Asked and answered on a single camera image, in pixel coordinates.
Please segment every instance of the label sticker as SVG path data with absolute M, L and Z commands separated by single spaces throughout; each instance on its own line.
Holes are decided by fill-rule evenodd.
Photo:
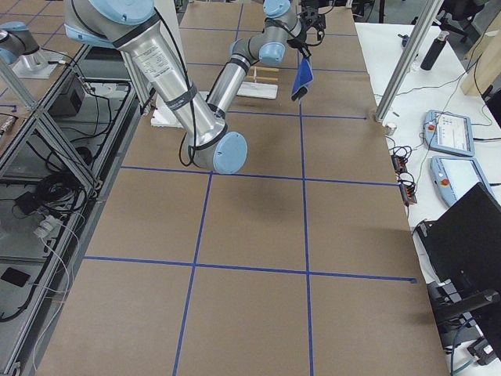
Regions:
M 135 56 L 133 60 L 149 82 L 155 82 L 160 76 L 172 70 L 167 55 L 158 45 L 153 45 L 141 55 Z

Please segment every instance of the light blue joint cap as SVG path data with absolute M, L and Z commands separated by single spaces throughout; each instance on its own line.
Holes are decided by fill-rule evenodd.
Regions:
M 107 39 L 96 37 L 95 35 L 86 33 L 82 30 L 75 29 L 74 27 L 64 24 L 66 28 L 66 36 L 74 41 L 84 43 L 86 45 L 93 45 L 95 47 L 103 47 L 105 49 L 115 49 L 113 43 Z
M 263 10 L 269 18 L 283 16 L 290 9 L 289 0 L 265 0 Z
M 16 61 L 17 57 L 12 52 L 6 49 L 0 49 L 0 59 L 5 61 L 7 65 L 10 65 Z
M 155 12 L 153 0 L 88 0 L 108 20 L 122 25 L 139 25 Z
M 20 21 L 6 22 L 0 25 L 0 29 L 5 31 L 28 31 L 28 27 Z
M 266 43 L 259 49 L 259 60 L 266 65 L 280 65 L 285 55 L 285 45 L 280 42 Z
M 214 170 L 219 174 L 238 172 L 247 159 L 247 141 L 238 132 L 226 133 L 214 152 Z
M 235 44 L 238 41 L 234 41 L 231 45 L 229 45 L 229 55 L 231 56 L 233 54 L 233 47 L 235 47 Z

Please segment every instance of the black cylinder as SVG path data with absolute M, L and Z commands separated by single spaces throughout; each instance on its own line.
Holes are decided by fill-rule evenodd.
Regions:
M 440 52 L 444 49 L 447 35 L 449 35 L 447 31 L 442 31 L 433 43 L 431 43 L 431 47 L 428 49 L 428 52 L 421 63 L 421 69 L 429 71 L 433 67 L 433 64 L 437 61 L 438 55 L 440 55 Z

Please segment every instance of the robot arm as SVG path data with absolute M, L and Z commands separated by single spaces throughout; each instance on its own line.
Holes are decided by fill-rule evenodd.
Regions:
M 10 65 L 20 56 L 30 71 L 47 67 L 47 59 L 24 23 L 15 21 L 0 25 L 0 58 Z
M 251 65 L 258 61 L 270 66 L 280 65 L 286 42 L 298 37 L 303 30 L 289 0 L 265 0 L 263 10 L 267 18 L 262 34 L 232 44 L 230 60 L 207 98 L 218 116 L 224 117 Z
M 129 53 L 186 130 L 184 149 L 191 162 L 223 174 L 243 166 L 245 138 L 228 132 L 224 118 L 215 116 L 186 78 L 160 33 L 153 0 L 65 0 L 65 11 L 70 38 Z
M 279 65 L 286 42 L 303 55 L 308 51 L 306 30 L 311 25 L 304 17 L 298 19 L 289 0 L 265 0 L 263 33 L 231 46 L 230 60 L 206 102 L 162 37 L 153 0 L 64 1 L 67 36 L 130 54 L 186 130 L 184 149 L 190 162 L 224 174 L 237 172 L 247 158 L 245 138 L 228 132 L 225 112 L 250 66 L 259 60 Z

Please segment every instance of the blue towel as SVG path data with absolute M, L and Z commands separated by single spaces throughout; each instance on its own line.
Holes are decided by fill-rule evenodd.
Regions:
M 296 81 L 292 87 L 291 99 L 301 99 L 308 92 L 310 84 L 313 82 L 313 70 L 310 60 L 303 58 L 297 67 Z

